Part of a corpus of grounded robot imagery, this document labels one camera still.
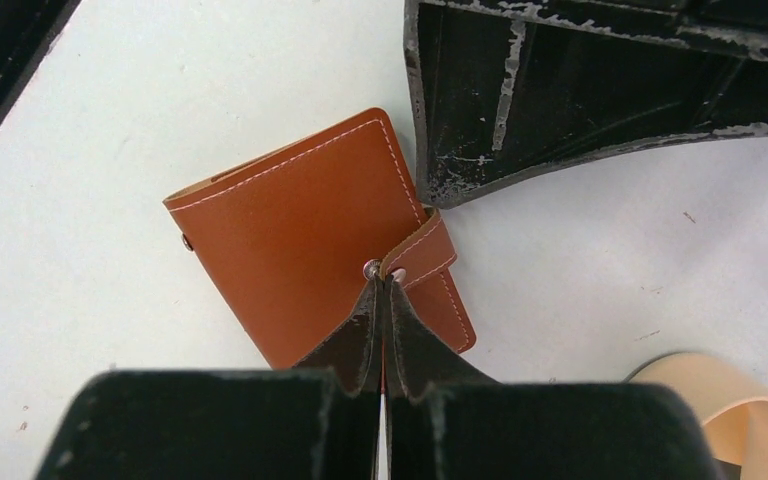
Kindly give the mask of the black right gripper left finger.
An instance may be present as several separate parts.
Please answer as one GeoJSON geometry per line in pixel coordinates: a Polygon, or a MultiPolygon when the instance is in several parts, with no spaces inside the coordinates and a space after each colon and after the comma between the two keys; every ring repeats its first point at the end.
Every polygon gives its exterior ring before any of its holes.
{"type": "Polygon", "coordinates": [[[41,479],[373,479],[381,396],[379,279],[297,364],[117,370],[73,399],[41,479]]]}

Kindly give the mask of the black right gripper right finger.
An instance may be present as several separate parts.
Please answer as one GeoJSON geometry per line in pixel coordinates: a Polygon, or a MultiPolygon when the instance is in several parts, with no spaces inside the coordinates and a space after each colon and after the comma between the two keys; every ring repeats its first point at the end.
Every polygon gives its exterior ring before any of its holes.
{"type": "Polygon", "coordinates": [[[394,479],[719,479],[697,419],[652,383],[496,381],[383,283],[389,474],[394,479]]]}

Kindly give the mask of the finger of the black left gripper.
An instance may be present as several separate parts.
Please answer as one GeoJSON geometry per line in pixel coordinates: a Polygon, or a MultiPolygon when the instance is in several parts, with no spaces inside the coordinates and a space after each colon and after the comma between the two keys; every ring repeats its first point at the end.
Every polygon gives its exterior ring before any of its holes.
{"type": "Polygon", "coordinates": [[[522,180],[768,137],[768,1],[408,1],[416,184],[449,209],[522,180]]]}

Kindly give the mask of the brown leather card holder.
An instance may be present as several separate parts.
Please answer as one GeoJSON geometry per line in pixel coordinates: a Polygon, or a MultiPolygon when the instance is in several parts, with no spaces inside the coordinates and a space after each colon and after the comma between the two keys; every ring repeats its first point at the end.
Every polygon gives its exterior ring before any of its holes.
{"type": "Polygon", "coordinates": [[[419,318],[457,352],[476,334],[441,213],[417,197],[387,113],[362,111],[164,200],[192,251],[274,368],[344,320],[372,267],[401,271],[419,318]]]}

